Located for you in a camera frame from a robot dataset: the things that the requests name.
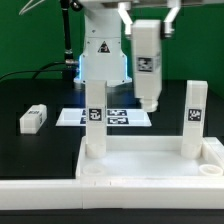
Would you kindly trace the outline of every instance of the cable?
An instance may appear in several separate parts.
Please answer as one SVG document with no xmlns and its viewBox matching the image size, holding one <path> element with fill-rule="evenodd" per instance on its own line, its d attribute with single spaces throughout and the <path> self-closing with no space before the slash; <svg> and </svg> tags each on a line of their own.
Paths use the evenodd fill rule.
<svg viewBox="0 0 224 224">
<path fill-rule="evenodd" d="M 40 71 L 42 71 L 42 70 L 45 70 L 45 69 L 47 69 L 49 67 L 52 67 L 52 66 L 64 65 L 64 64 L 65 64 L 65 62 L 52 62 L 52 63 L 49 63 L 47 65 L 44 65 L 43 67 L 41 67 L 39 69 L 39 71 L 37 71 L 37 72 L 34 73 L 34 75 L 32 76 L 32 79 L 35 79 L 40 74 Z"/>
<path fill-rule="evenodd" d="M 11 76 L 11 75 L 15 75 L 15 74 L 22 74 L 22 73 L 31 73 L 31 72 L 39 72 L 39 73 L 42 73 L 42 72 L 62 72 L 62 71 L 68 71 L 70 69 L 55 69 L 55 70 L 30 70 L 30 71 L 18 71 L 18 72 L 10 72 L 10 73 L 7 73 L 3 76 L 0 77 L 0 81 L 2 79 L 4 79 L 5 77 L 8 77 L 8 76 Z"/>
<path fill-rule="evenodd" d="M 34 7 L 36 7 L 37 5 L 39 5 L 40 3 L 44 2 L 45 0 L 40 0 L 39 2 L 31 5 L 33 3 L 33 0 L 30 0 L 19 12 L 19 15 L 23 15 L 26 12 L 30 11 L 31 9 L 33 9 Z"/>
</svg>

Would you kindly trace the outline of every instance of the circular hole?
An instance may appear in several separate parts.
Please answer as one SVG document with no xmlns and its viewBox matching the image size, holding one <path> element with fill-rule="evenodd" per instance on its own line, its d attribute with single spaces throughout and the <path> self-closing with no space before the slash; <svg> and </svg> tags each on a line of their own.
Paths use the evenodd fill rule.
<svg viewBox="0 0 224 224">
<path fill-rule="evenodd" d="M 223 169 L 212 164 L 205 164 L 199 167 L 199 174 L 203 176 L 222 176 Z"/>
<path fill-rule="evenodd" d="M 88 164 L 83 167 L 85 175 L 103 175 L 105 174 L 105 167 L 101 164 Z"/>
</svg>

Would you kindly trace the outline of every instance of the black table surface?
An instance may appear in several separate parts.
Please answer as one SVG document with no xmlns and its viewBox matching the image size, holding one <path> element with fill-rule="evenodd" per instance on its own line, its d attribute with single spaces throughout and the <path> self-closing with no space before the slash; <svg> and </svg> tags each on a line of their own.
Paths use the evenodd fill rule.
<svg viewBox="0 0 224 224">
<path fill-rule="evenodd" d="M 110 127 L 108 135 L 182 135 L 186 81 L 164 81 L 152 127 Z M 47 106 L 36 135 L 21 135 L 19 119 L 32 106 Z M 0 83 L 0 180 L 73 179 L 84 127 L 56 127 L 62 108 L 84 108 L 85 93 L 61 80 Z M 133 90 L 108 93 L 108 108 L 140 108 Z M 208 91 L 204 136 L 224 142 L 224 100 Z M 0 211 L 0 223 L 224 223 L 223 210 Z"/>
</svg>

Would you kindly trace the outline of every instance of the black cable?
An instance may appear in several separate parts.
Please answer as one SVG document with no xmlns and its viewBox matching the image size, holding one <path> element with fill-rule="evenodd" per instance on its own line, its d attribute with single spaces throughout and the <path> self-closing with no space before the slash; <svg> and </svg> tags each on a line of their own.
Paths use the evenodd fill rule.
<svg viewBox="0 0 224 224">
<path fill-rule="evenodd" d="M 45 70 L 45 69 L 47 69 L 49 67 L 52 67 L 52 66 L 64 65 L 64 64 L 65 64 L 65 62 L 52 62 L 52 63 L 49 63 L 47 65 L 44 65 L 43 67 L 41 67 L 39 69 L 39 71 L 37 71 L 37 72 L 34 73 L 34 75 L 32 76 L 32 79 L 35 79 L 40 74 L 40 71 L 42 71 L 42 70 Z"/>
<path fill-rule="evenodd" d="M 55 69 L 55 70 L 30 70 L 30 71 L 18 71 L 18 72 L 10 72 L 10 73 L 7 73 L 3 76 L 0 77 L 0 81 L 2 79 L 4 79 L 5 77 L 7 76 L 11 76 L 11 75 L 15 75 L 15 74 L 22 74 L 22 73 L 31 73 L 31 72 L 39 72 L 39 73 L 42 73 L 42 72 L 62 72 L 62 71 L 68 71 L 70 69 Z"/>
<path fill-rule="evenodd" d="M 63 28 L 64 28 L 64 40 L 65 40 L 65 60 L 73 59 L 72 45 L 71 45 L 71 35 L 70 35 L 70 25 L 69 25 L 69 3 L 70 0 L 60 0 L 63 18 Z"/>
</svg>

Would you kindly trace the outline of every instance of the white cuboid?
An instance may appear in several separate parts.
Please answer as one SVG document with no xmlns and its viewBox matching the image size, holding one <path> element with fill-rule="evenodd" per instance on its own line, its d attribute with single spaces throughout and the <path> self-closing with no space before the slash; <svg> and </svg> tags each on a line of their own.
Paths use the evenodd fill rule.
<svg viewBox="0 0 224 224">
<path fill-rule="evenodd" d="M 47 107 L 43 104 L 33 105 L 20 118 L 21 134 L 36 134 L 47 119 Z"/>
<path fill-rule="evenodd" d="M 82 139 L 74 180 L 0 181 L 0 210 L 80 208 L 224 209 L 224 146 L 204 138 L 202 156 L 181 157 L 180 136 L 107 136 L 101 159 L 86 157 Z"/>
<path fill-rule="evenodd" d="M 207 91 L 207 82 L 187 81 L 181 155 L 188 159 L 199 158 L 201 154 Z"/>
</svg>

